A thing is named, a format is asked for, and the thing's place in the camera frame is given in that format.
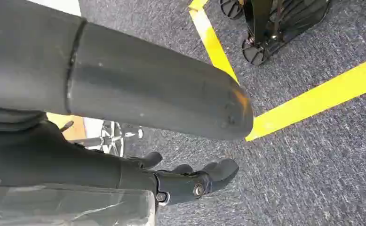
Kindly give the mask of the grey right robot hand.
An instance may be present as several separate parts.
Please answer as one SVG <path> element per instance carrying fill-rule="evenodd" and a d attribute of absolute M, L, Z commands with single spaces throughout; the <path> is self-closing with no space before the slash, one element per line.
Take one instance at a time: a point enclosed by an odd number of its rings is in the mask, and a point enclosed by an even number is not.
<path fill-rule="evenodd" d="M 224 189 L 231 159 L 199 171 L 153 171 L 157 152 L 124 159 L 66 141 L 47 113 L 219 140 L 253 128 L 226 72 L 139 38 L 27 0 L 0 0 L 0 184 L 66 184 L 166 193 L 170 204 Z"/>

